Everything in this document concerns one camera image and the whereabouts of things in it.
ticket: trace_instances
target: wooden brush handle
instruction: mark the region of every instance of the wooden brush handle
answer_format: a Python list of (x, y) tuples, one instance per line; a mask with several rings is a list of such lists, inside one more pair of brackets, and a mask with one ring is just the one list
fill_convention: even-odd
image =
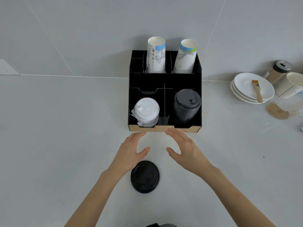
[(256, 90), (258, 102), (263, 103), (263, 99), (262, 99), (261, 92), (260, 92), (260, 87), (259, 86), (254, 86), (254, 88)]

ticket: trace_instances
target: coffee residue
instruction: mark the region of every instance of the coffee residue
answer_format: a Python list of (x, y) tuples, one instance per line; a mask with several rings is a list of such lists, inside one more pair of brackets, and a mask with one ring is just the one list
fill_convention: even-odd
[(289, 118), (289, 112), (281, 109), (276, 103), (271, 103), (267, 106), (266, 110), (268, 113), (275, 117), (276, 119), (288, 119)]

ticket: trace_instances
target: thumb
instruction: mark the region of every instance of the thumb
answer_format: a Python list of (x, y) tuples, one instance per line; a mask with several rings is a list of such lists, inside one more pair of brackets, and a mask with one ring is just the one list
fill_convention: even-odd
[(180, 155), (177, 154), (173, 149), (171, 149), (170, 147), (166, 148), (166, 151), (169, 153), (169, 156), (172, 157), (173, 160), (175, 160), (177, 163), (179, 163), (180, 160)]
[(147, 154), (149, 153), (150, 150), (151, 150), (150, 147), (146, 147), (146, 148), (144, 148), (144, 150), (142, 150), (140, 153), (138, 153), (140, 160), (142, 158), (144, 158), (145, 156), (147, 156)]

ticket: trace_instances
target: black partition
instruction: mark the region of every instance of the black partition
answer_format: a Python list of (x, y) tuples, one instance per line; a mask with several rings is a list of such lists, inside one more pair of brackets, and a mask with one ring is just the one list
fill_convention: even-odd
[(171, 73), (177, 57), (177, 51), (166, 51), (165, 72), (145, 73), (146, 51), (133, 50), (129, 67), (129, 102), (128, 124), (136, 125), (137, 120), (131, 116), (131, 110), (142, 98), (149, 97), (157, 101), (160, 106), (157, 125), (173, 125), (175, 128), (189, 128), (202, 126), (202, 110), (188, 123), (175, 123), (173, 102), (176, 93), (182, 89), (192, 89), (202, 96), (202, 69), (196, 56), (193, 73)]

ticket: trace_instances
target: white plastic lid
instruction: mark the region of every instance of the white plastic lid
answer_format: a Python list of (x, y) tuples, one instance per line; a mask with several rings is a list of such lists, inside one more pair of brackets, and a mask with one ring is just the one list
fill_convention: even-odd
[(160, 107), (157, 101), (152, 98), (140, 99), (135, 107), (135, 114), (141, 119), (148, 119), (156, 116), (160, 112)]

